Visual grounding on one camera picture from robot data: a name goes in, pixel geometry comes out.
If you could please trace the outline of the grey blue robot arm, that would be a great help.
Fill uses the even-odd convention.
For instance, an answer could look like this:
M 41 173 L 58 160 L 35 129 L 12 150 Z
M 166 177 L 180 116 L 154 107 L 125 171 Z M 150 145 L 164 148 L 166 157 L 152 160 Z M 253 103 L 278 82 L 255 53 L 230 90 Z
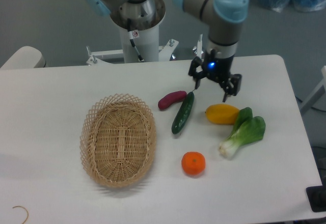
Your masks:
M 93 10 L 108 15 L 121 30 L 124 60 L 127 63 L 154 62 L 159 58 L 158 26 L 166 7 L 163 0 L 86 0 Z M 189 75 L 197 85 L 208 78 L 220 85 L 225 96 L 240 90 L 241 75 L 230 72 L 249 0 L 173 0 L 183 12 L 208 25 L 208 44 L 198 48 Z

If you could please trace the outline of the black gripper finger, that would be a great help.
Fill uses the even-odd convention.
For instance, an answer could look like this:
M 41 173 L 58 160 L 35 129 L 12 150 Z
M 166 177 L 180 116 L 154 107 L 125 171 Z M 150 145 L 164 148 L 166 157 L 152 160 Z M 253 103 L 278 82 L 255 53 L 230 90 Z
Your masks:
M 231 74 L 230 78 L 222 83 L 224 90 L 223 102 L 226 102 L 230 96 L 236 96 L 241 87 L 241 74 Z
M 188 75 L 191 76 L 195 82 L 195 90 L 199 88 L 201 79 L 204 77 L 203 72 L 197 72 L 197 68 L 201 67 L 202 60 L 199 57 L 195 57 L 190 64 Z

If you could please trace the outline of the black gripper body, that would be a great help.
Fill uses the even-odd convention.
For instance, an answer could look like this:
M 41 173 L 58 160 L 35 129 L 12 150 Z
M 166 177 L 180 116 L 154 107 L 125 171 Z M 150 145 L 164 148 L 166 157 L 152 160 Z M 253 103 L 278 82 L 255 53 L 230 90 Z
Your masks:
M 204 62 L 202 64 L 204 77 L 217 83 L 227 83 L 231 75 L 230 69 L 233 58 L 234 56 L 223 59 L 218 58 L 214 49 L 211 52 L 205 51 Z

